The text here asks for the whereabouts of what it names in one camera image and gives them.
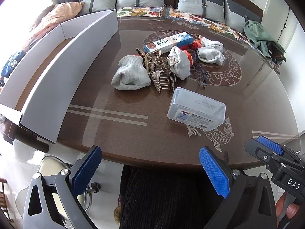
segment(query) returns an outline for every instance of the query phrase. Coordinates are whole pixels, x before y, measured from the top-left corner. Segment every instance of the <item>green towel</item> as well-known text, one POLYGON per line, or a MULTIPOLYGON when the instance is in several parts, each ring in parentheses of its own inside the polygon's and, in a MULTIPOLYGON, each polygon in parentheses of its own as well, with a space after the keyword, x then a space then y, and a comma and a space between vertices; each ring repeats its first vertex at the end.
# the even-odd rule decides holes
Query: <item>green towel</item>
POLYGON ((249 41, 255 45, 265 57, 271 59, 271 56, 268 52, 268 46, 272 44, 283 54, 283 60, 286 61, 286 58, 284 57, 284 48, 273 38, 270 33, 267 32, 267 30, 260 23, 256 21, 247 21, 244 25, 244 31, 249 41))

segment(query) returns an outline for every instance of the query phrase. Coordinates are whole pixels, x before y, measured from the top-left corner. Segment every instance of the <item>black pants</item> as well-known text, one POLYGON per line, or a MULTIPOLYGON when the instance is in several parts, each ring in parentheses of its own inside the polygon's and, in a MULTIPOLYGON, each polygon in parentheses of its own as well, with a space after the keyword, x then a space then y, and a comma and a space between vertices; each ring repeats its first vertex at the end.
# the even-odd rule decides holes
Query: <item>black pants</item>
POLYGON ((222 202, 204 171, 164 172, 125 165, 121 229, 203 229, 222 202))

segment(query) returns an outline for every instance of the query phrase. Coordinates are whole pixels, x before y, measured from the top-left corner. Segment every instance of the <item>blue textured pad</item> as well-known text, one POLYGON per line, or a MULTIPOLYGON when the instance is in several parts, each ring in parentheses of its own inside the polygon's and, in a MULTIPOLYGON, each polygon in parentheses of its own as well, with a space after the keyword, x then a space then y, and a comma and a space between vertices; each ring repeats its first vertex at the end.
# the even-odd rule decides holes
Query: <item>blue textured pad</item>
POLYGON ((101 161, 102 150, 101 148, 96 147, 73 178, 71 193, 74 197, 77 197, 85 192, 101 161))
POLYGON ((267 146, 269 149, 273 150, 274 152, 276 152, 279 155, 283 154, 283 150, 280 145, 278 145, 277 143, 273 142, 272 140, 270 140, 264 136, 259 136, 257 138, 257 142, 260 142, 264 146, 267 146))
POLYGON ((226 198, 230 192, 229 180, 206 148, 200 149, 199 160, 217 194, 226 198))

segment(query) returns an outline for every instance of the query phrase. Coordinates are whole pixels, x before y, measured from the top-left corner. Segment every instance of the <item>silver bolt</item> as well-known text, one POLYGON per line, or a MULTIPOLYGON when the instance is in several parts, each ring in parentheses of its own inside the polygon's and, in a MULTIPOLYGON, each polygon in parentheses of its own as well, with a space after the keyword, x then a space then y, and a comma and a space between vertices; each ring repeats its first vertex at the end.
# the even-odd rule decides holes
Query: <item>silver bolt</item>
POLYGON ((265 174, 265 173, 261 173, 260 176, 261 176, 263 179, 267 179, 267 178, 268 178, 267 174, 265 174))
POLYGON ((233 175, 235 176, 239 176, 240 175, 240 171, 238 169, 234 169, 232 170, 233 175))
POLYGON ((63 176, 68 174, 69 170, 68 169, 63 169, 60 174, 62 174, 63 176))
POLYGON ((39 172, 36 172, 34 175, 33 175, 33 178, 34 179, 37 179, 37 178, 39 178, 40 177, 40 173, 39 172))

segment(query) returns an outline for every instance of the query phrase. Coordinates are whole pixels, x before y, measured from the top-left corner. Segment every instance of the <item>table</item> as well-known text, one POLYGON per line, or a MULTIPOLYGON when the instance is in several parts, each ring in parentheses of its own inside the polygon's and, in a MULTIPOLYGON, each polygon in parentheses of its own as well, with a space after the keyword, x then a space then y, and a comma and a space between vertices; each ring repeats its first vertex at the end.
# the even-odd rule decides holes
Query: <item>table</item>
POLYGON ((201 168, 199 149, 210 146, 231 168, 252 168, 260 162, 245 152, 247 139, 264 135, 282 144, 298 134, 286 91, 257 50, 188 22, 150 17, 118 21, 119 31, 97 56, 71 101, 58 142, 83 152, 98 145, 104 159, 123 164, 187 169, 201 168), (218 40, 225 48, 224 66, 205 67, 209 80, 204 90, 194 76, 175 84, 226 104, 225 123, 210 132, 167 118, 172 92, 158 93, 153 83, 135 91, 111 85, 123 56, 136 55, 143 42, 181 31, 218 40))

